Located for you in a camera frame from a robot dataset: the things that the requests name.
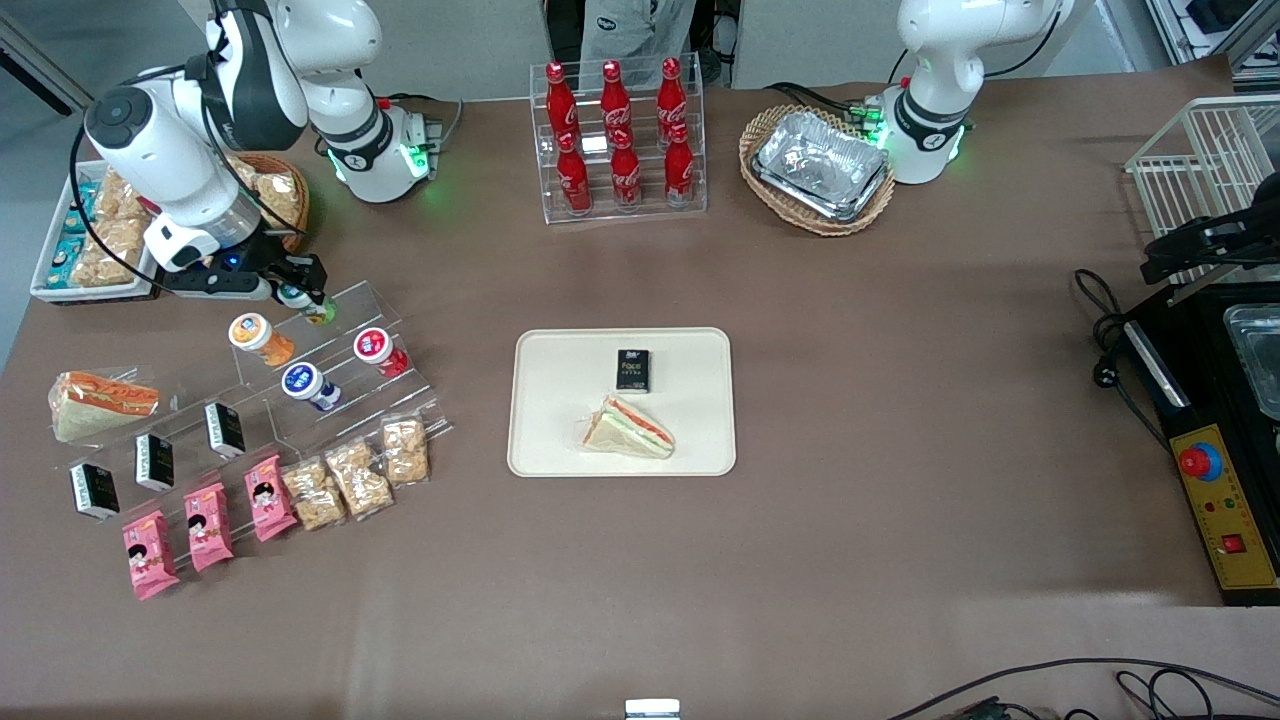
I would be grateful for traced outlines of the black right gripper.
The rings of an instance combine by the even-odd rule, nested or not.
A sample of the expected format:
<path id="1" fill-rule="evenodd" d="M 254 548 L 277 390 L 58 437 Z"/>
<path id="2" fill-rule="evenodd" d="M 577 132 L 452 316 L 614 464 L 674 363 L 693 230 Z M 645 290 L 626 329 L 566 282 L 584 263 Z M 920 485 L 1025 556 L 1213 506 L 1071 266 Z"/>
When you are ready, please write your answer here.
<path id="1" fill-rule="evenodd" d="M 296 288 L 297 309 L 324 309 L 328 273 L 319 256 L 284 254 L 271 259 L 264 275 L 244 264 L 244 250 L 224 250 L 180 272 L 164 272 L 159 284 L 183 299 L 219 301 L 262 301 L 278 286 Z"/>

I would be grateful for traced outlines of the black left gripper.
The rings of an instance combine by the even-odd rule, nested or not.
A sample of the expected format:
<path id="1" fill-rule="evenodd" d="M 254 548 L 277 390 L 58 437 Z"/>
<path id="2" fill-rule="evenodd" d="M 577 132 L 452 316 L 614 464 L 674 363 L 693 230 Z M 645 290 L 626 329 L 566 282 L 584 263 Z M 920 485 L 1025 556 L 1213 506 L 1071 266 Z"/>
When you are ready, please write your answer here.
<path id="1" fill-rule="evenodd" d="M 1240 211 L 1179 228 L 1149 242 L 1142 277 L 1158 284 L 1203 265 L 1262 266 L 1279 261 L 1279 201 L 1271 199 Z"/>

